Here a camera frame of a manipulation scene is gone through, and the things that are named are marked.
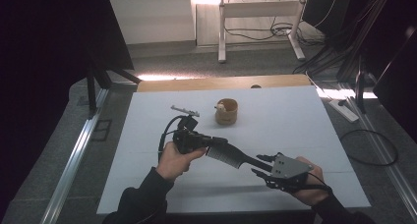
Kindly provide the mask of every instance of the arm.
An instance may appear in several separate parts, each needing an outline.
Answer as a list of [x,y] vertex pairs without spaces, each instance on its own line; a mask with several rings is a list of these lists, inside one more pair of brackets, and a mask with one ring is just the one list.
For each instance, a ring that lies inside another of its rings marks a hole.
[[203,156],[205,148],[181,154],[173,142],[165,145],[159,164],[152,167],[138,189],[126,189],[116,212],[106,216],[103,224],[136,223],[152,220],[166,212],[166,194],[177,177],[188,171],[192,160]]
[[[308,185],[323,185],[323,170],[321,167],[310,162],[304,157],[298,157],[298,160],[313,165],[314,169],[310,172],[316,177],[309,175],[307,178]],[[329,194],[323,190],[302,190],[295,194],[294,197],[301,202],[312,206],[323,219],[324,224],[375,224],[367,215],[361,212],[350,213],[337,200],[334,194]]]

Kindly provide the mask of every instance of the right hand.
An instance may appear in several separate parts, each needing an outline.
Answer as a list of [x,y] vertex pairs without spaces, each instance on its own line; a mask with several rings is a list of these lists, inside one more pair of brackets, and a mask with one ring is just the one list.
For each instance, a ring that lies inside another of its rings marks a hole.
[[170,141],[163,149],[156,172],[165,180],[174,182],[177,177],[190,169],[191,161],[202,157],[206,151],[206,148],[202,147],[190,153],[181,154],[175,143]]
[[[314,167],[314,169],[310,171],[310,173],[320,178],[323,182],[325,181],[323,178],[323,170],[321,167],[310,162],[304,157],[297,157],[296,159],[301,162],[311,164]],[[308,175],[306,185],[324,185],[324,184],[321,181],[319,181],[317,178],[311,175]],[[324,190],[301,190],[292,195],[296,197],[298,200],[300,200],[301,202],[303,202],[304,204],[313,206],[319,203],[320,201],[324,200],[325,198],[327,198],[328,192]]]

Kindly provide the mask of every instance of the black monitor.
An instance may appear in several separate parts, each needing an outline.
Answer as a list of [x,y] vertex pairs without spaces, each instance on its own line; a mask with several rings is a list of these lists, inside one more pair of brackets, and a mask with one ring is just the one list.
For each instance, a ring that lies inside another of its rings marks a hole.
[[399,125],[417,142],[417,30],[408,39],[374,87],[374,94]]

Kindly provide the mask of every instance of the white power strip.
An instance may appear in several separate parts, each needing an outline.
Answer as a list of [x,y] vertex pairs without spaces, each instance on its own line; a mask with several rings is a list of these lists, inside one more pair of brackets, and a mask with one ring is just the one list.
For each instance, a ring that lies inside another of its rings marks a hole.
[[356,122],[359,119],[359,117],[356,114],[354,114],[352,111],[350,111],[350,109],[348,109],[346,106],[338,105],[338,102],[339,102],[338,99],[334,99],[329,104],[337,112],[339,112],[341,115],[343,115],[343,117],[345,117],[349,122],[353,123],[353,122]]

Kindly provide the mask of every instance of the white wall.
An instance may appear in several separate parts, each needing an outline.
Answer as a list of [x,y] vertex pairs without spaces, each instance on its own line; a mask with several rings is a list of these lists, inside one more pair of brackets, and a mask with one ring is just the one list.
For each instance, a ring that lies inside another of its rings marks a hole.
[[195,40],[190,0],[110,0],[126,44]]

